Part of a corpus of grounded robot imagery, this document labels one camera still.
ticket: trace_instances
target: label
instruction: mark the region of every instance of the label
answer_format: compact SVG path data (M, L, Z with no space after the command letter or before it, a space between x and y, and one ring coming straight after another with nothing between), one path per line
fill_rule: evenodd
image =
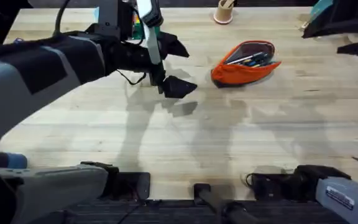
M326 195L341 205L345 206L349 210L353 210L354 208L354 200L346 196L344 193L328 186L326 189Z

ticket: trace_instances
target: cable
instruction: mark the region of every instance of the cable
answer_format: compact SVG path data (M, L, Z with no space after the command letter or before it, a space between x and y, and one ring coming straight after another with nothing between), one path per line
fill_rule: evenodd
M57 17L56 17L56 21L55 21L55 31L53 32L53 36L61 34L60 24L62 23L63 13L65 12L65 9L67 8L67 5L69 2L70 2L70 0L65 0L65 2L62 4L62 6L59 9L59 12L57 13Z
M120 73L131 85L139 84L144 78L146 78L146 73L143 73L143 76L139 80L137 80L135 83L133 83L124 74L122 74L122 72L120 72L119 70L117 70L117 72Z
M131 211L127 212L118 222L117 224L121 224L130 214L132 214L135 210L137 210L142 204L136 205Z

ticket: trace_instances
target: pen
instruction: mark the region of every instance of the pen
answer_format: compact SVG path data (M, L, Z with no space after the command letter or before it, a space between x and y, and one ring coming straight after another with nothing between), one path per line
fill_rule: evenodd
M256 57L256 56L262 55L262 54L263 54L263 52L258 52L258 53L256 53L256 54L253 54L253 55L250 55L250 56L246 56L246 57L244 57L244 58L240 58L240 59L234 60L234 61L229 62L229 63L227 63L227 64L228 64L228 65L232 65L232 64L235 64L235 63L240 63L240 62L242 62L242 61L245 61L245 60L247 60L247 59L251 59L251 58L253 58L253 57Z
M267 65L273 65L276 62L264 62L264 63L260 63L258 65L254 65L252 66L252 68L257 68L257 67L263 67L263 66L267 66Z

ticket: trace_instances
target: pencil case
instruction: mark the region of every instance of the pencil case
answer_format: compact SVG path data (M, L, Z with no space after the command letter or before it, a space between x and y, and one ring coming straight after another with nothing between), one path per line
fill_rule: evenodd
M259 52L269 54L272 59L275 47L272 43L264 40L245 41L234 47L212 70L212 81L218 88L238 87L266 77L281 64L281 62L269 62L266 66L229 64Z

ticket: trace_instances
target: wooden tabletop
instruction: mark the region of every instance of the wooden tabletop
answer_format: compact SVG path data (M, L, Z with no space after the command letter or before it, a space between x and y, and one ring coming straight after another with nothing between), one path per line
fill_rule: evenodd
M191 198L197 182L225 197L251 198L240 176L258 166L334 166L358 181L358 57L338 55L343 35L302 39L307 7L235 8L226 26L214 9L162 9L162 30L191 57L169 56L169 75L198 84L182 100L165 99L147 82L118 73L77 88L32 115L0 142L32 166L112 163L152 174L151 198ZM85 30L94 9L68 9L62 29ZM24 9L6 43L50 37L56 9ZM210 70L244 40L267 40L282 60L274 73L244 88L217 89ZM139 74L127 73L132 80Z

